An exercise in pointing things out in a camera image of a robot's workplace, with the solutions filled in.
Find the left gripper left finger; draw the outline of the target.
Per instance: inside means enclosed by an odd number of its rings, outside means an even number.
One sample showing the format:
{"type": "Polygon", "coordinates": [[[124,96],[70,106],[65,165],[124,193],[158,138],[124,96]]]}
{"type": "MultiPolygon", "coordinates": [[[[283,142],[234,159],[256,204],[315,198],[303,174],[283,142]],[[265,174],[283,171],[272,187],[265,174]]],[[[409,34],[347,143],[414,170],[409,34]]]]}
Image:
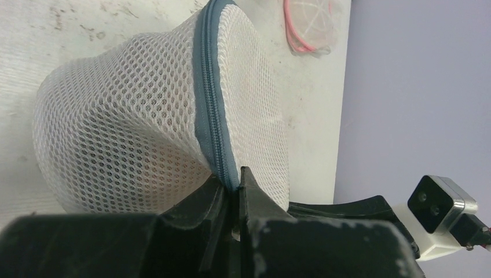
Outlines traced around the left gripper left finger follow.
{"type": "Polygon", "coordinates": [[[1,276],[224,277],[212,265],[228,204],[210,177],[163,214],[19,217],[1,232],[1,276]]]}

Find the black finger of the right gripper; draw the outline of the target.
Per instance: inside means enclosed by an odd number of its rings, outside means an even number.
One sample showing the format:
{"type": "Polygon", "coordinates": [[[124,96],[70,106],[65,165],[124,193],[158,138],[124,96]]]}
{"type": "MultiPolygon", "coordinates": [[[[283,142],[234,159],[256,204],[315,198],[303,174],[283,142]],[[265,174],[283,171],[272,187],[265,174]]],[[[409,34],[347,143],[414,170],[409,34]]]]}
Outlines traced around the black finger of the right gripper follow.
{"type": "Polygon", "coordinates": [[[394,224],[406,238],[414,256],[420,257],[420,249],[415,239],[402,221],[396,216],[386,199],[381,195],[343,204],[304,204],[290,202],[288,213],[296,218],[388,221],[394,224]]]}

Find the blue-trimmed mesh laundry bag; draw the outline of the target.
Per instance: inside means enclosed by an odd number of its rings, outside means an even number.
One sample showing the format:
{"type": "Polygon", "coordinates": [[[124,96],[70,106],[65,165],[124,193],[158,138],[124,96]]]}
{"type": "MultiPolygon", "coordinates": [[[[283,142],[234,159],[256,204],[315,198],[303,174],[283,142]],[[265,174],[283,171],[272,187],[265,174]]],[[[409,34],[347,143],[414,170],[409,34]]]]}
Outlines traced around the blue-trimmed mesh laundry bag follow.
{"type": "Polygon", "coordinates": [[[288,144],[276,76],[251,20],[210,1],[169,32],[137,34],[42,82],[39,168],[69,213],[163,213],[247,166],[282,209],[288,144]]]}

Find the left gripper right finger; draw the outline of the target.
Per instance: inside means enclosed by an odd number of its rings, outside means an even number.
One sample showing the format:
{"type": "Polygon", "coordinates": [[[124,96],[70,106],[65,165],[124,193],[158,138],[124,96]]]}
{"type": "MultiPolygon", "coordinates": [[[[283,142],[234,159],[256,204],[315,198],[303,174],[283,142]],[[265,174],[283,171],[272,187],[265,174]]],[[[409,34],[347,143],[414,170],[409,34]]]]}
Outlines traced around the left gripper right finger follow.
{"type": "Polygon", "coordinates": [[[241,169],[243,277],[421,277],[410,244],[379,220],[296,218],[241,169]]]}

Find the pink-trimmed mesh laundry bag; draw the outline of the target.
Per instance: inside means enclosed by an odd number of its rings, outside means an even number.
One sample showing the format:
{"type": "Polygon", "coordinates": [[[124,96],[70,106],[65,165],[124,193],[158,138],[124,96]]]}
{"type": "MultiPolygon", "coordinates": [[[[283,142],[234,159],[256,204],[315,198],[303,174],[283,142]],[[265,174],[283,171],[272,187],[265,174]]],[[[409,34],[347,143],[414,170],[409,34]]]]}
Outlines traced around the pink-trimmed mesh laundry bag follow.
{"type": "Polygon", "coordinates": [[[284,0],[286,39],[297,53],[330,54],[343,17],[340,1],[284,0]]]}

